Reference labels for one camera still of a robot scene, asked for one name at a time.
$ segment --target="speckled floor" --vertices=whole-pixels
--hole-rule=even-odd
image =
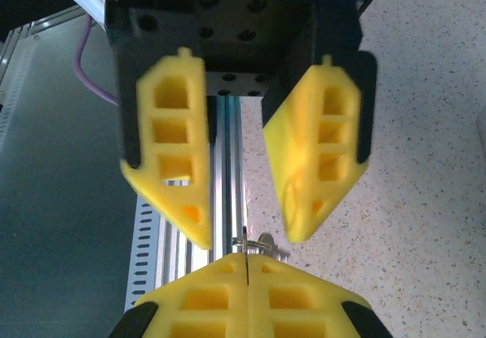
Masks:
[[[286,241],[256,99],[241,101],[251,238],[363,295],[395,338],[486,336],[485,0],[375,0],[362,48],[378,58],[371,164],[306,243]]]

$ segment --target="gray metal panel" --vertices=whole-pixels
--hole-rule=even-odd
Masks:
[[[72,71],[83,22],[19,40],[2,81],[7,104],[19,91],[0,150],[2,338],[107,336],[123,312],[136,194],[119,170],[117,109]],[[107,90],[111,58],[97,27],[83,65]]]
[[[37,21],[34,21],[29,27],[29,36],[33,34],[38,34],[43,32],[44,30],[52,30],[52,28],[58,26],[59,24],[66,23],[81,15],[84,15],[85,11],[80,8],[79,6],[75,5],[71,8],[67,8],[63,11],[60,11],[57,14],[49,15],[48,17],[43,17]]]

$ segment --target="yellow foam block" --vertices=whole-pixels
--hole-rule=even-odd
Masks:
[[[267,256],[248,257],[251,338],[360,338],[341,304],[359,295]]]
[[[229,254],[147,293],[157,309],[144,338],[360,338],[342,307],[353,292],[273,260]]]
[[[245,256],[228,254],[143,295],[135,306],[159,306],[144,338],[248,337],[246,281]]]
[[[264,127],[287,238],[309,239],[366,170],[356,161],[361,94],[342,68],[311,66]]]
[[[204,61],[186,48],[160,59],[137,82],[137,110],[141,165],[122,161],[123,175],[193,243],[210,248]]]

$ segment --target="rectangular cutout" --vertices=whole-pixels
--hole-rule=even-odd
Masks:
[[[321,321],[274,321],[275,338],[325,338],[326,326]]]
[[[225,321],[178,321],[170,330],[170,338],[225,338]]]
[[[319,180],[339,181],[346,175],[346,156],[334,153],[322,153],[319,155]]]
[[[193,223],[200,223],[200,209],[199,207],[183,207],[184,214],[192,220]]]
[[[281,272],[277,266],[273,266],[272,264],[262,264],[261,265],[261,272],[263,273],[279,273]]]
[[[272,287],[268,291],[270,309],[313,309],[315,300],[308,289],[300,286]]]
[[[188,126],[183,119],[153,119],[153,140],[156,143],[188,142]]]
[[[189,109],[188,83],[182,76],[165,77],[154,92],[156,108]]]
[[[326,204],[326,201],[324,201],[324,200],[315,200],[312,203],[312,215],[314,215],[314,216],[318,215],[325,204]]]
[[[351,107],[349,97],[338,87],[328,87],[324,91],[323,111],[324,115],[348,115]]]
[[[347,122],[320,122],[319,143],[344,144],[349,139]]]
[[[233,267],[232,264],[227,264],[218,270],[218,273],[231,273],[231,272],[235,272],[235,268]]]
[[[191,289],[184,297],[181,310],[226,310],[229,293],[225,286]]]
[[[189,156],[159,155],[159,177],[168,186],[189,186],[192,183],[192,159]]]

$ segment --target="screw hole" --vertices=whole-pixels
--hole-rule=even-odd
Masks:
[[[199,36],[203,39],[208,39],[210,37],[212,37],[214,34],[214,30],[212,30],[211,28],[209,27],[202,27],[200,30],[199,30]]]
[[[265,82],[267,80],[267,76],[265,76],[264,74],[259,74],[258,76],[256,76],[255,78],[255,81],[258,82],[259,84],[262,84],[263,82]]]
[[[222,76],[222,79],[224,81],[230,82],[230,81],[236,80],[236,76],[234,74],[225,74],[225,75]]]
[[[251,0],[250,4],[248,4],[248,10],[255,14],[261,12],[266,7],[266,0]]]
[[[153,32],[157,29],[157,19],[152,15],[142,15],[137,19],[140,29],[146,32]]]
[[[242,42],[250,42],[252,39],[255,38],[256,35],[257,34],[253,30],[245,29],[238,34],[238,38]]]
[[[219,4],[219,0],[199,0],[199,3],[203,8],[211,9]]]

